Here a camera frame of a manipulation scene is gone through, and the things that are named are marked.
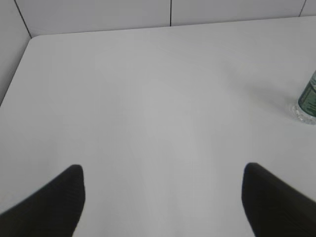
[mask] water bottle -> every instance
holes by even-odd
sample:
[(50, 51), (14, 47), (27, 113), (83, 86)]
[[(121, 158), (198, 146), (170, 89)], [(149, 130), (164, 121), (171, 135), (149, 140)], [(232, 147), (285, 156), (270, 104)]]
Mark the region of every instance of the water bottle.
[(316, 71), (298, 99), (298, 103), (293, 107), (293, 112), (299, 120), (316, 124)]

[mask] gray wall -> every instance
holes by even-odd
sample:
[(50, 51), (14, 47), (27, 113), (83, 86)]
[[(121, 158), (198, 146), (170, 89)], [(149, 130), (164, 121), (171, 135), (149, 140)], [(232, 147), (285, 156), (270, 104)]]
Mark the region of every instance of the gray wall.
[(17, 0), (32, 36), (299, 16), (305, 0)]
[(170, 0), (17, 0), (32, 36), (169, 26)]
[(305, 0), (173, 0), (172, 25), (299, 16)]
[(29, 40), (14, 0), (0, 0), (0, 103)]
[(306, 4), (302, 11), (302, 16), (315, 16), (316, 15), (316, 0), (306, 0)]

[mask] white table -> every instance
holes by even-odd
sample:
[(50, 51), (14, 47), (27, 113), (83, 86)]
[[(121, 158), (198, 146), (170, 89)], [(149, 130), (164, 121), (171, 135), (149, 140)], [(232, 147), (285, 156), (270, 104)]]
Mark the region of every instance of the white table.
[(0, 211), (73, 163), (75, 237), (251, 237), (243, 168), (316, 199), (316, 127), (292, 116), (316, 17), (39, 36), (0, 108)]

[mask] green bottle label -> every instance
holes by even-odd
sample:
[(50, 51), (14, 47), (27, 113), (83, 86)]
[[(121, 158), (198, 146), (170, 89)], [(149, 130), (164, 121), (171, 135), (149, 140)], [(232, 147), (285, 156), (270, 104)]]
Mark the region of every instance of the green bottle label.
[(316, 117), (316, 90), (311, 85), (311, 82), (307, 84), (299, 98), (298, 105), (305, 113)]

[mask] bottle bottom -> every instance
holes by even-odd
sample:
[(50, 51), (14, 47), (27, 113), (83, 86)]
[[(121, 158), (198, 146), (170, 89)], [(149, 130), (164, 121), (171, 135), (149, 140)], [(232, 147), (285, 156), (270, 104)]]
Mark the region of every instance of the bottle bottom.
[(311, 116), (307, 113), (305, 113), (301, 107), (298, 105), (298, 103), (296, 103), (293, 107), (292, 107), (292, 112), (296, 115), (296, 117), (307, 124), (312, 124), (312, 125), (316, 125), (316, 117)]

